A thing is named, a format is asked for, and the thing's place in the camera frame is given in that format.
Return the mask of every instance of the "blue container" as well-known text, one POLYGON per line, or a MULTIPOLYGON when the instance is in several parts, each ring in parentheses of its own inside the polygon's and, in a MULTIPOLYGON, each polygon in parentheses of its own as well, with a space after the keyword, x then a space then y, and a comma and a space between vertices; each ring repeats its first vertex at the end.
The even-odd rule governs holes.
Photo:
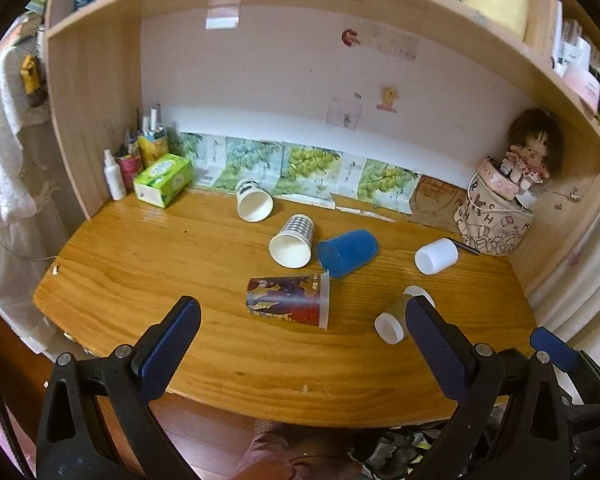
POLYGON ((318 261, 334 278, 369 263, 378 254, 378 241, 366 229, 349 231, 318 244, 318 261))

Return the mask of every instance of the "white wall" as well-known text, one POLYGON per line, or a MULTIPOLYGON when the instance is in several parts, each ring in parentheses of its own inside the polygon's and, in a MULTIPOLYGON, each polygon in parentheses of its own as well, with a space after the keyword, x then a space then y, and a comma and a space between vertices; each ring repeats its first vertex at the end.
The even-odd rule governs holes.
POLYGON ((164 122, 182 131, 314 144, 464 187, 485 155, 504 154, 509 123, 534 105, 424 38, 415 61, 348 48, 340 37, 358 22, 351 16, 243 6, 238 28, 209 31, 205 18, 191 10, 142 22, 144 108, 159 102, 164 122), (400 94, 397 114, 376 109, 387 85, 400 94), (355 92, 356 131, 327 125, 331 97, 355 92))

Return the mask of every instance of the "blue gripper pad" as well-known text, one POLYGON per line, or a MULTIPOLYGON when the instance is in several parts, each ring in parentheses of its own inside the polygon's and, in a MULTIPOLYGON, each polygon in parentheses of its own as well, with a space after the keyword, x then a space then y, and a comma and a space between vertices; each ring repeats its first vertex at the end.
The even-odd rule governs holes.
POLYGON ((552 363, 564 373, 573 372, 578 367, 578 353, 544 326, 531 333, 529 344, 538 352, 547 352, 552 363))
POLYGON ((462 403, 471 387, 471 370, 466 362, 467 359, 473 359, 470 354, 471 343, 457 326, 447 324, 423 296, 408 301, 406 323, 445 397, 462 403), (453 345, 448 336, 455 339, 456 345, 453 345), (461 349, 465 360, 456 351, 458 343, 467 345, 461 349))
POLYGON ((198 333, 201 320, 200 304, 183 296, 160 324, 149 327, 138 340, 132 370, 139 378, 141 402, 162 396, 198 333))

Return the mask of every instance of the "doll face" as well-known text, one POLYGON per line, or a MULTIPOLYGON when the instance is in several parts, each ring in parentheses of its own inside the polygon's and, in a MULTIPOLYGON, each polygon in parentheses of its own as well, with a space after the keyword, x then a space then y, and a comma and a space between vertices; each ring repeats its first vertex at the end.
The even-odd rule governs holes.
POLYGON ((535 135, 529 135, 526 138, 526 145, 534 150, 540 156, 546 156, 546 150, 549 146, 549 136, 545 132, 538 132, 535 135))

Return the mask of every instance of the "metal bolt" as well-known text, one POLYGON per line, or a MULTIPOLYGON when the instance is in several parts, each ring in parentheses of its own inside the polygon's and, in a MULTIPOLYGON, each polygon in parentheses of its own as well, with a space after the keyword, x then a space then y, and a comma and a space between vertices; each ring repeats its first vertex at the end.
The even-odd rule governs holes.
POLYGON ((115 355, 118 359, 124 359, 125 357, 129 357, 129 354, 131 354, 131 346, 129 345, 120 345, 113 352, 113 355, 115 355))
POLYGON ((544 364, 547 364, 549 361, 551 361, 549 354, 543 350, 536 352, 536 357, 538 358, 538 361, 544 364))
POLYGON ((64 354, 60 354, 58 356, 58 359, 56 359, 56 363, 58 363, 60 366, 67 365, 70 362, 71 362, 71 354, 68 354, 67 352, 65 352, 64 354))
POLYGON ((487 343, 478 343, 475 346, 475 351, 478 352, 478 355, 482 357, 489 357, 493 354, 493 348, 491 348, 487 343))

